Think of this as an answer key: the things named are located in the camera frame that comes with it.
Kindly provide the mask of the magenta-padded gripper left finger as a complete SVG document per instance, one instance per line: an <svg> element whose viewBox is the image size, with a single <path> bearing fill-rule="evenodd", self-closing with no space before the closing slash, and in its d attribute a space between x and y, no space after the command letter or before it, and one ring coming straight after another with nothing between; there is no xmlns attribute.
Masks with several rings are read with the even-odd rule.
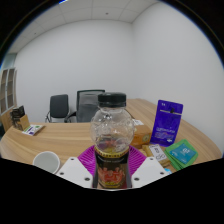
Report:
<svg viewBox="0 0 224 224"><path fill-rule="evenodd" d="M78 186L92 188L95 169L94 147L91 146L78 157L70 157L57 172L57 176Z"/></svg>

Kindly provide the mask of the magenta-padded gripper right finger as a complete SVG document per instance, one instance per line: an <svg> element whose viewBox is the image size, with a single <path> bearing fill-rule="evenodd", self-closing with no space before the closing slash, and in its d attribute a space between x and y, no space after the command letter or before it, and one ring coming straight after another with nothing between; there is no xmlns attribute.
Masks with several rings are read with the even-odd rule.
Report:
<svg viewBox="0 0 224 224"><path fill-rule="evenodd" d="M134 147L130 147L128 169L133 188L143 187L168 175L154 157L146 157Z"/></svg>

